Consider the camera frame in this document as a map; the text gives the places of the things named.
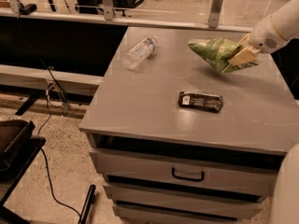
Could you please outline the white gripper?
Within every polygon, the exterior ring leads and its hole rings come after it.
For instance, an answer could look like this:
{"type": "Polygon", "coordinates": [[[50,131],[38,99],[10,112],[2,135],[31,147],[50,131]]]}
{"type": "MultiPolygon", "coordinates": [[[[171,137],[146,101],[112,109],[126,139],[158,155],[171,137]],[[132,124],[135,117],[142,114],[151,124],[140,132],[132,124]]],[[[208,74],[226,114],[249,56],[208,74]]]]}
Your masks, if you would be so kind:
{"type": "Polygon", "coordinates": [[[250,34],[244,35],[238,42],[244,47],[228,60],[232,66],[253,62],[258,53],[273,53],[289,43],[288,29],[283,20],[271,14],[259,21],[250,34]]]}

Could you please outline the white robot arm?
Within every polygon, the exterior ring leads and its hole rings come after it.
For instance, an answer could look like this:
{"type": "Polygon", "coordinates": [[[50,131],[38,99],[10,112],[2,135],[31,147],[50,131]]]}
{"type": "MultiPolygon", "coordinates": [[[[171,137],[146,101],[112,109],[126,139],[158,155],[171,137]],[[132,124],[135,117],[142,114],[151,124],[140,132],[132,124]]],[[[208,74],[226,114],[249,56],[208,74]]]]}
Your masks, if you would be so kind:
{"type": "Polygon", "coordinates": [[[299,37],[299,0],[259,21],[240,41],[241,50],[228,60],[233,66],[253,62],[259,53],[273,53],[299,37]]]}

